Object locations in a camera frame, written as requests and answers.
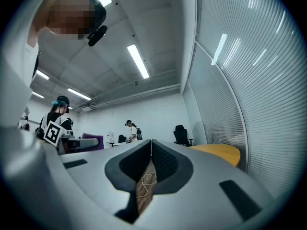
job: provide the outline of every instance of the floor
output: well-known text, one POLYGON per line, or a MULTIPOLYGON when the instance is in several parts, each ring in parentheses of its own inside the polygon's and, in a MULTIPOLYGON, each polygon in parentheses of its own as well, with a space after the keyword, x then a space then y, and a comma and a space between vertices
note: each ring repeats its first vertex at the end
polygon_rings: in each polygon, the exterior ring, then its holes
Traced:
MULTIPOLYGON (((157 181, 157 178, 154 175, 155 174, 155 167, 154 167, 154 164, 153 164, 152 161, 150 161, 150 163, 147 166, 147 169, 145 170, 143 176, 145 176, 146 174, 150 174, 151 178, 149 178, 148 180, 145 180, 145 182, 144 182, 145 184, 152 184, 152 183, 157 181)), ((142 184, 143 176, 140 178, 139 182, 136 185, 136 190, 137 190, 136 196, 137 197, 147 194, 147 191, 143 187, 143 184, 142 184)), ((136 199, 137 204, 138 204, 139 214, 141 214, 147 208, 150 201, 152 200, 153 187, 155 185, 157 185, 157 183, 154 184, 154 185, 146 186, 146 188, 148 190, 148 195, 145 196, 145 197, 140 197, 140 198, 136 199)))

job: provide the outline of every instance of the white wall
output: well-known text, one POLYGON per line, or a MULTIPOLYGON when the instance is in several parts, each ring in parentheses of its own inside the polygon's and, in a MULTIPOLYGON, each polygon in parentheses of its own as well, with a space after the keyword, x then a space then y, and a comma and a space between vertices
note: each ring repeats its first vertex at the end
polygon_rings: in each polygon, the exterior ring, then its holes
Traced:
POLYGON ((173 33, 177 67, 181 77, 181 93, 186 85, 196 34, 197 0, 170 0, 173 8, 173 33))
POLYGON ((103 135, 105 138, 108 131, 113 131, 114 141, 117 143, 119 135, 127 138, 130 136, 130 129, 124 126, 128 119, 141 129, 143 139, 174 142, 176 125, 183 125, 188 131, 188 138, 193 138, 188 113, 179 93, 153 95, 82 113, 79 118, 79 132, 103 135))
MULTIPOLYGON (((29 108, 29 125, 30 125, 30 132, 34 133, 35 129, 39 127, 39 123, 42 120, 43 116, 46 115, 51 110, 51 103, 46 102, 43 99, 40 99, 36 96, 32 96, 30 101, 27 104, 27 107, 29 108)), ((79 115, 73 110, 70 110, 69 114, 65 114, 65 117, 69 117, 71 120, 73 120, 73 132, 75 137, 80 136, 78 132, 78 121, 79 121, 79 115)))

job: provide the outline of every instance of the cable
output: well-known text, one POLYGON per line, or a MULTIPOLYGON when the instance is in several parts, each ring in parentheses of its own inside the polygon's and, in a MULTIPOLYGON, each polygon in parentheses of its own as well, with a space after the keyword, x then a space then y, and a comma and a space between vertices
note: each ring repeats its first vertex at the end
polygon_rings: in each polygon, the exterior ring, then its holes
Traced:
POLYGON ((152 176, 151 174, 146 174, 146 175, 143 176, 142 184, 143 184, 143 187, 145 187, 145 189, 146 189, 146 191, 147 191, 147 194, 145 194, 145 195, 143 195, 143 196, 139 196, 139 197, 145 197, 145 196, 147 196, 147 195, 149 194, 149 192, 148 192, 146 186, 150 186, 150 185, 153 185, 153 184, 156 184, 156 183, 157 183, 157 181, 155 181, 155 183, 152 183, 152 184, 144 184, 144 181, 147 180, 147 179, 149 179, 149 178, 151 178, 151 176, 152 176))
POLYGON ((136 191, 137 191, 137 192, 140 192, 140 191, 143 189, 143 187, 144 187, 144 186, 142 186, 140 190, 136 190, 136 191))

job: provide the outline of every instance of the white cable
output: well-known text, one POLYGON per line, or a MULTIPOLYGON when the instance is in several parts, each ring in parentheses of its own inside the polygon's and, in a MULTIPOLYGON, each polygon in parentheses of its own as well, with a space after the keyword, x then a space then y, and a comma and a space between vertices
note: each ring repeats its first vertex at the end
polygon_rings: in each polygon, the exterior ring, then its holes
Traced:
POLYGON ((151 174, 146 174, 146 175, 143 176, 142 184, 143 184, 143 187, 145 187, 145 189, 146 189, 146 191, 147 191, 147 194, 145 194, 145 195, 143 195, 143 196, 139 196, 139 197, 145 197, 145 196, 147 196, 147 195, 149 194, 149 192, 148 192, 146 186, 150 186, 150 185, 153 185, 153 184, 156 184, 156 183, 157 183, 157 181, 156 181, 155 183, 152 183, 152 184, 144 184, 144 181, 147 180, 147 179, 149 179, 149 178, 151 178, 151 176, 152 176, 151 174))

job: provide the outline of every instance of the headset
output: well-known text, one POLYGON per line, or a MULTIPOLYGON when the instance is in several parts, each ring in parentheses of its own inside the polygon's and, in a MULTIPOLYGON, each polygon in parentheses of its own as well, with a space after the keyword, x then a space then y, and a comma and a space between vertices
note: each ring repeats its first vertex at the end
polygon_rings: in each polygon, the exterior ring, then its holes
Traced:
POLYGON ((88 46, 93 47, 105 34, 107 26, 103 25, 87 36, 88 46))

